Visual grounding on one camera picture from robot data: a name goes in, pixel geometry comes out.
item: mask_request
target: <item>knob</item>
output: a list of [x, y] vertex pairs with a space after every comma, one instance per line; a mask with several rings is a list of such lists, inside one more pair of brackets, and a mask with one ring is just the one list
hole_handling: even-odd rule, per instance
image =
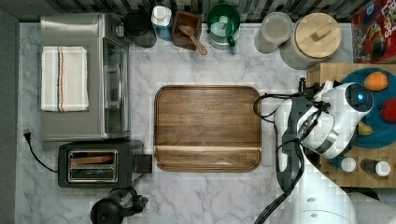
[[124, 37], [124, 28], [123, 24], [119, 25], [116, 27], [116, 36], [118, 38], [123, 38]]

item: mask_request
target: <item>orange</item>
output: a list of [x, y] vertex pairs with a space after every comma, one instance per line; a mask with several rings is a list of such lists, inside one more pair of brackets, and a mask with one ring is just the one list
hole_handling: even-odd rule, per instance
[[369, 91], [382, 91], [388, 86], [388, 77], [382, 72], [373, 72], [364, 79], [364, 87]]

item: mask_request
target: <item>cereal box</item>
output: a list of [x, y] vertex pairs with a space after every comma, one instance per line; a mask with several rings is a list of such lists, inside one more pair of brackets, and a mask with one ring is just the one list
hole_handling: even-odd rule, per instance
[[354, 63], [396, 62], [396, 0], [376, 0], [352, 20]]

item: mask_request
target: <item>tile backsplash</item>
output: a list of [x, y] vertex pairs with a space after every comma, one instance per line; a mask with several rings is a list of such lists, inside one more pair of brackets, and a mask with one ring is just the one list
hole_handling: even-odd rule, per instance
[[261, 22], [268, 13], [282, 11], [294, 21], [312, 12], [332, 15], [340, 22], [350, 21], [351, 15], [372, 4], [369, 0], [47, 0], [62, 13], [108, 12], [120, 17], [132, 9], [142, 8], [150, 12], [155, 6], [182, 9], [201, 14], [203, 21], [210, 8], [218, 3], [235, 6], [242, 22]]

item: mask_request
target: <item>striped dish towel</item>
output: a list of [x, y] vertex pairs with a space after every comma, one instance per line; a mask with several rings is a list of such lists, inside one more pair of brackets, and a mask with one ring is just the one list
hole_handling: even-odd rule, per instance
[[41, 58], [41, 109], [87, 110], [87, 50], [45, 46]]

